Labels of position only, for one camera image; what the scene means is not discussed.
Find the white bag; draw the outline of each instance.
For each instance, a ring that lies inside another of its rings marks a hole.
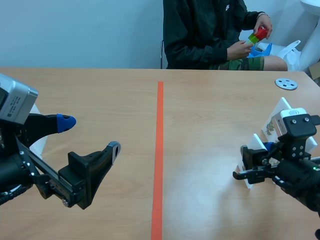
[[[272,50],[270,56],[278,56],[285,60],[288,65],[288,71],[294,72],[300,70],[300,56],[301,52],[296,49],[301,43],[300,40],[297,40],[288,46],[279,46],[272,44]],[[269,44],[268,43],[259,43],[258,48],[261,50],[265,50]]]

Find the camouflage shorts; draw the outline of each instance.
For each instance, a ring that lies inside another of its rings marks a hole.
[[[242,70],[242,71],[263,71],[265,66],[264,57],[244,58],[227,61],[220,65],[210,66],[210,70]]]

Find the chair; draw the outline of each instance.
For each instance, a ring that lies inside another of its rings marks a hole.
[[[164,55],[164,40],[161,41],[161,53],[160,53],[160,69],[163,69],[163,55]]]

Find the metal disc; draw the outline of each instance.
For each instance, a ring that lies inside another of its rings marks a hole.
[[[285,90],[295,90],[298,87],[298,84],[295,81],[288,78],[278,78],[275,80],[275,85]]]

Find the knee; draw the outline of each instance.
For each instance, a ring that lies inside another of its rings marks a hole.
[[[285,60],[278,56],[268,56],[264,60],[265,71],[288,71],[288,65]]]
[[[285,60],[281,57],[275,56],[276,67],[278,70],[276,71],[288,71],[288,65]]]

